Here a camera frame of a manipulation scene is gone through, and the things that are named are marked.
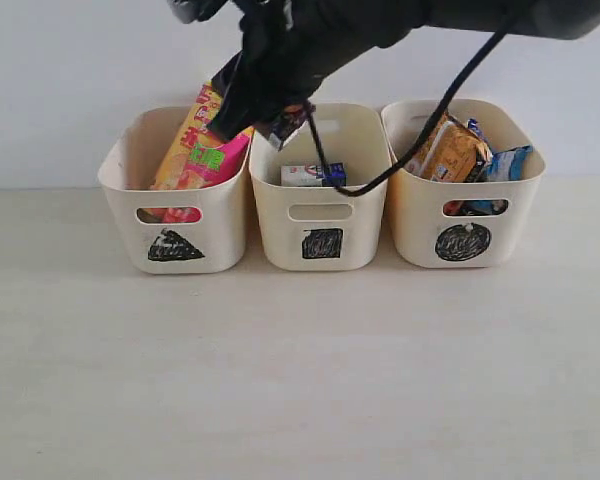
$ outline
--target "small white box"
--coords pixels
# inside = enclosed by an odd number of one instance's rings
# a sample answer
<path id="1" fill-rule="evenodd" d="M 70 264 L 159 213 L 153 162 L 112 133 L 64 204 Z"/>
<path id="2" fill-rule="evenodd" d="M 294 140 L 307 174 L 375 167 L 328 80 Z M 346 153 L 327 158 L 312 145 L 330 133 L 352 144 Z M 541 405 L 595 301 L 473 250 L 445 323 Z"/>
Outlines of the small white box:
<path id="1" fill-rule="evenodd" d="M 343 163 L 348 188 L 373 180 L 391 166 L 378 114 L 349 104 L 318 105 L 316 123 L 329 163 Z M 282 150 L 254 137 L 250 173 L 264 251 L 271 263 L 296 271 L 354 270 L 378 248 L 386 185 L 359 198 L 330 187 L 282 187 L 281 167 L 317 165 L 307 126 Z"/>
<path id="2" fill-rule="evenodd" d="M 437 101 L 403 101 L 387 106 L 382 119 L 393 161 L 415 141 Z M 532 145 L 499 107 L 479 100 L 456 100 L 449 111 L 466 122 L 480 121 L 497 151 Z M 436 183 L 400 170 L 390 180 L 388 211 L 393 239 L 409 262 L 426 268 L 490 267 L 508 260 L 518 243 L 545 162 L 534 147 L 523 179 L 517 182 Z M 507 200 L 499 216 L 448 217 L 443 207 L 453 200 Z"/>
<path id="3" fill-rule="evenodd" d="M 234 266 L 245 252 L 246 160 L 230 180 L 200 190 L 150 191 L 165 153 L 189 108 L 141 115 L 115 144 L 98 179 L 133 264 L 153 274 L 213 273 Z M 194 224 L 143 223 L 144 208 L 194 207 Z"/>

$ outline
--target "black circle drawing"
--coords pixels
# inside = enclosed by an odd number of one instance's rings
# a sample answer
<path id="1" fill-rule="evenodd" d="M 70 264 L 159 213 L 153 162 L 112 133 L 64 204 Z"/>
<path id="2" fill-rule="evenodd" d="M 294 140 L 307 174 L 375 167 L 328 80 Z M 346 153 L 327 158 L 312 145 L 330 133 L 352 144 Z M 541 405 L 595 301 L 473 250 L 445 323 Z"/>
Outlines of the black circle drawing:
<path id="1" fill-rule="evenodd" d="M 436 253 L 447 262 L 466 262 L 487 251 L 491 231 L 477 223 L 454 225 L 438 237 Z"/>

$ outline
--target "black cable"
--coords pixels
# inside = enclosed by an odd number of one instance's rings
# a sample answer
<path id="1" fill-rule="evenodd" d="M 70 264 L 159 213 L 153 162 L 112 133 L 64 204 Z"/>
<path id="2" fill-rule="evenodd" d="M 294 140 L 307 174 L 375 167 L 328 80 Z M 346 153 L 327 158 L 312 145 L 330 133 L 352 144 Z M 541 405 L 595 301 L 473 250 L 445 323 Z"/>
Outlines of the black cable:
<path id="1" fill-rule="evenodd" d="M 518 8 L 511 11 L 509 15 L 503 20 L 500 27 L 496 30 L 496 32 L 489 38 L 487 43 L 485 43 L 480 50 L 474 55 L 474 57 L 467 63 L 467 65 L 462 69 L 462 71 L 458 74 L 455 80 L 451 83 L 451 86 L 447 89 L 446 93 L 442 97 L 442 100 L 431 114 L 427 123 L 425 123 L 424 128 L 420 132 L 420 135 L 416 139 L 415 143 L 411 146 L 409 151 L 404 154 L 404 156 L 394 163 L 390 168 L 385 170 L 382 174 L 374 178 L 371 182 L 369 182 L 364 187 L 359 188 L 358 190 L 349 190 L 344 187 L 340 187 L 338 185 L 334 185 L 331 180 L 331 170 L 329 168 L 329 163 L 327 162 L 324 148 L 322 147 L 322 142 L 320 141 L 320 135 L 318 134 L 318 129 L 316 127 L 315 119 L 313 118 L 312 106 L 309 100 L 305 100 L 303 107 L 304 111 L 307 114 L 307 120 L 309 122 L 309 128 L 311 129 L 311 136 L 313 137 L 313 142 L 315 143 L 316 150 L 318 152 L 318 157 L 320 158 L 320 164 L 322 165 L 322 169 L 324 171 L 324 176 L 327 180 L 327 183 L 337 190 L 342 195 L 347 197 L 361 197 L 369 193 L 374 188 L 381 185 L 384 181 L 388 180 L 391 175 L 394 175 L 399 170 L 404 168 L 411 158 L 418 153 L 418 151 L 425 144 L 429 136 L 433 133 L 436 128 L 436 125 L 442 118 L 442 115 L 449 108 L 451 101 L 456 96 L 462 85 L 467 81 L 467 79 L 471 76 L 471 74 L 480 66 L 480 64 L 484 61 L 485 58 L 489 56 L 491 52 L 500 44 L 500 42 L 507 36 L 507 34 L 513 29 L 513 27 L 518 23 L 520 18 L 527 13 L 528 10 L 533 7 L 538 0 L 528 0 L 527 2 L 523 2 L 520 4 Z"/>

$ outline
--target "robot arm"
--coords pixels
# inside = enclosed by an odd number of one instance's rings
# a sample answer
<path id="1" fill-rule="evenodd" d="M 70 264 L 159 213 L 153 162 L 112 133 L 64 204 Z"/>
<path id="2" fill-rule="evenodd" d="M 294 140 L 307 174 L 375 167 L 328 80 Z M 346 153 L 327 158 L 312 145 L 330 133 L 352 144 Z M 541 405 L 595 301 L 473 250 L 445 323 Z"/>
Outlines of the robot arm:
<path id="1" fill-rule="evenodd" d="M 211 18 L 227 0 L 169 0 L 185 23 Z M 213 79 L 224 96 L 209 125 L 229 140 L 310 97 L 333 72 L 422 26 L 496 31 L 531 5 L 511 33 L 575 39 L 600 25 L 600 0 L 233 0 L 245 14 L 242 51 Z"/>

